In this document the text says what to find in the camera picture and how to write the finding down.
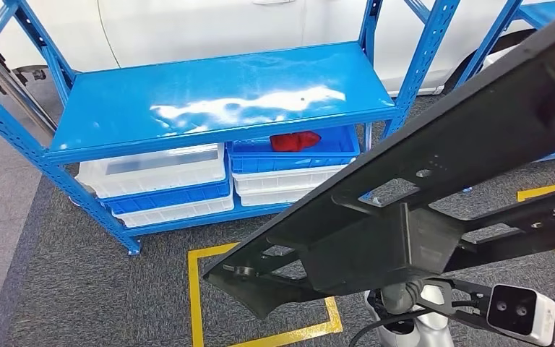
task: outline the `car body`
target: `car body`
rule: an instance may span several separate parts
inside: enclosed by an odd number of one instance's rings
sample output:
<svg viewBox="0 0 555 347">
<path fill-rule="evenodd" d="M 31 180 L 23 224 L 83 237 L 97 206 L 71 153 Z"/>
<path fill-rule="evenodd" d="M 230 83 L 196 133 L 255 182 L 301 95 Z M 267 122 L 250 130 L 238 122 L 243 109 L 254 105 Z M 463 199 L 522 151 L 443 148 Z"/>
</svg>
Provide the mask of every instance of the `car body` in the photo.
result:
<svg viewBox="0 0 555 347">
<path fill-rule="evenodd" d="M 356 40 L 366 0 L 28 0 L 81 72 Z M 432 7 L 433 0 L 422 0 Z M 527 3 L 539 0 L 524 1 Z M 440 93 L 505 0 L 462 0 L 420 94 Z M 396 95 L 423 29 L 403 0 L 384 0 L 374 66 Z M 530 29 L 514 21 L 505 33 Z M 10 69 L 46 63 L 12 20 L 0 35 Z"/>
</svg>

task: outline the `red object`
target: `red object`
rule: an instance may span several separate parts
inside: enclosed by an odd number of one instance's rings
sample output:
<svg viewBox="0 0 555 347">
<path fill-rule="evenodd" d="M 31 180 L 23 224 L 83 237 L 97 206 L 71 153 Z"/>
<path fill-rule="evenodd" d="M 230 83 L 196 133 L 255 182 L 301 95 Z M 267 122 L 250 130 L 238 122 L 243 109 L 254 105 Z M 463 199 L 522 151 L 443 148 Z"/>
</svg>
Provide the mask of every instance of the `red object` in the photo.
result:
<svg viewBox="0 0 555 347">
<path fill-rule="evenodd" d="M 294 132 L 293 134 L 273 135 L 269 139 L 271 148 L 275 152 L 300 152 L 304 148 L 317 144 L 321 137 L 315 132 Z"/>
</svg>

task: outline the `carpet floor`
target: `carpet floor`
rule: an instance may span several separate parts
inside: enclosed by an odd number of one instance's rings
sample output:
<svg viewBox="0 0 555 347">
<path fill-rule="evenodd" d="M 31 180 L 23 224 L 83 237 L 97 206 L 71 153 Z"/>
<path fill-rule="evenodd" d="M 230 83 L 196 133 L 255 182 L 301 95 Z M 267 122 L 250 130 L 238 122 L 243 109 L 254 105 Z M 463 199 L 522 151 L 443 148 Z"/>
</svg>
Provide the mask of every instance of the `carpet floor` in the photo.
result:
<svg viewBox="0 0 555 347">
<path fill-rule="evenodd" d="M 414 112 L 435 100 L 419 98 Z M 520 190 L 550 184 L 555 184 L 555 160 L 528 164 L 470 192 L 448 197 L 436 207 L 459 217 L 479 215 L 515 202 Z M 128 257 L 44 177 L 0 294 L 0 346 L 190 346 L 188 251 L 237 242 L 270 218 L 146 236 L 142 238 L 142 255 Z M 470 237 L 479 239 L 505 230 L 496 226 Z M 210 260 L 201 258 L 199 269 Z M 486 285 L 527 286 L 555 298 L 555 252 L 449 275 Z M 318 325 L 330 318 L 325 302 L 320 300 L 288 304 L 266 320 L 257 320 L 203 280 L 199 288 L 205 346 L 230 346 Z M 335 300 L 343 331 L 290 346 L 343 347 L 371 322 L 361 294 Z M 527 346 L 457 323 L 451 323 L 451 331 L 457 346 Z M 380 346 L 373 333 L 359 345 Z"/>
</svg>

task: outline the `perforated metal post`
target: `perforated metal post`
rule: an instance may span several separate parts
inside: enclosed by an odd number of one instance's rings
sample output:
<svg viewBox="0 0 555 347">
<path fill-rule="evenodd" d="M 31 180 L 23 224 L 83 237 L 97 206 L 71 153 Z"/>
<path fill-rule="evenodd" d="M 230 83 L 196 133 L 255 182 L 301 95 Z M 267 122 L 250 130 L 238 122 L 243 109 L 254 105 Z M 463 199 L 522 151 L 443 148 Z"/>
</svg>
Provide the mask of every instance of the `perforated metal post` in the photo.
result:
<svg viewBox="0 0 555 347">
<path fill-rule="evenodd" d="M 422 86 L 424 77 L 433 62 L 439 45 L 446 34 L 460 0 L 436 0 L 426 20 L 422 35 L 416 46 L 408 72 L 397 97 L 397 115 L 387 121 L 380 139 L 396 132 L 405 123 L 413 101 Z"/>
<path fill-rule="evenodd" d="M 478 71 L 480 71 L 482 63 L 484 63 L 484 59 L 496 44 L 503 30 L 507 29 L 509 24 L 514 19 L 521 3 L 522 0 L 507 0 L 507 3 L 503 6 L 499 16 L 496 18 L 494 23 L 492 23 L 490 30 L 482 40 L 482 44 L 473 55 L 473 58 L 469 61 L 469 64 L 467 64 L 465 71 L 463 71 L 460 75 L 455 87 L 459 87 L 462 83 L 465 83 L 473 77 L 474 74 L 477 74 Z"/>
<path fill-rule="evenodd" d="M 65 84 L 70 85 L 74 75 L 68 64 L 62 58 L 54 46 L 47 32 L 41 27 L 35 15 L 25 1 L 6 0 L 0 10 L 0 32 L 7 21 L 15 16 L 24 27 L 26 33 L 31 37 L 35 45 L 44 52 L 48 49 L 52 54 L 53 63 L 59 67 Z M 0 80 L 6 81 L 9 74 L 0 69 Z M 15 88 L 18 98 L 14 98 L 21 106 L 29 106 L 27 111 L 35 112 L 32 105 L 27 104 L 29 95 L 25 95 L 23 89 Z M 42 174 L 46 175 L 58 188 L 66 192 L 71 199 L 82 209 L 91 215 L 104 227 L 110 235 L 120 241 L 128 250 L 129 254 L 139 254 L 139 242 L 124 234 L 125 228 L 118 222 L 99 202 L 84 189 L 69 173 L 60 165 L 46 158 L 46 149 L 0 104 L 0 135 L 21 155 L 29 160 Z"/>
<path fill-rule="evenodd" d="M 377 18 L 379 11 L 382 8 L 382 0 L 368 0 L 365 8 L 365 17 L 361 26 L 361 31 L 358 34 L 358 44 L 367 55 L 367 59 L 373 66 L 374 51 L 375 51 L 375 28 L 377 27 Z M 364 144 L 365 150 L 371 149 L 371 130 L 373 123 L 365 123 Z"/>
</svg>

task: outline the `black cable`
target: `black cable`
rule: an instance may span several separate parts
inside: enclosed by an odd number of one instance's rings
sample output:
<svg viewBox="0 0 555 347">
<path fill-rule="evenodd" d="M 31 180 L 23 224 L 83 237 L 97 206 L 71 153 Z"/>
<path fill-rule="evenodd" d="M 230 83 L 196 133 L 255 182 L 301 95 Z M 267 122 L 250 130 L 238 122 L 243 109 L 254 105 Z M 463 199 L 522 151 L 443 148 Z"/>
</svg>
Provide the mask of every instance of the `black cable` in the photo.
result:
<svg viewBox="0 0 555 347">
<path fill-rule="evenodd" d="M 461 301 L 453 301 L 452 307 L 475 307 L 478 308 L 479 300 L 461 300 Z"/>
<path fill-rule="evenodd" d="M 362 328 L 361 331 L 359 331 L 358 333 L 356 333 L 356 335 L 354 335 L 352 340 L 350 340 L 350 344 L 348 346 L 349 347 L 356 346 L 356 343 L 358 342 L 358 340 L 360 340 L 363 337 L 363 335 L 367 334 L 369 331 L 375 329 L 376 327 L 381 327 L 386 324 L 400 322 L 402 320 L 411 320 L 412 318 L 416 318 L 417 316 L 421 316 L 423 314 L 428 314 L 432 312 L 433 311 L 430 309 L 422 309 L 420 311 L 401 314 L 396 317 L 389 318 L 387 320 L 378 320 L 377 322 L 373 322 L 370 325 L 367 325 L 366 327 Z"/>
</svg>

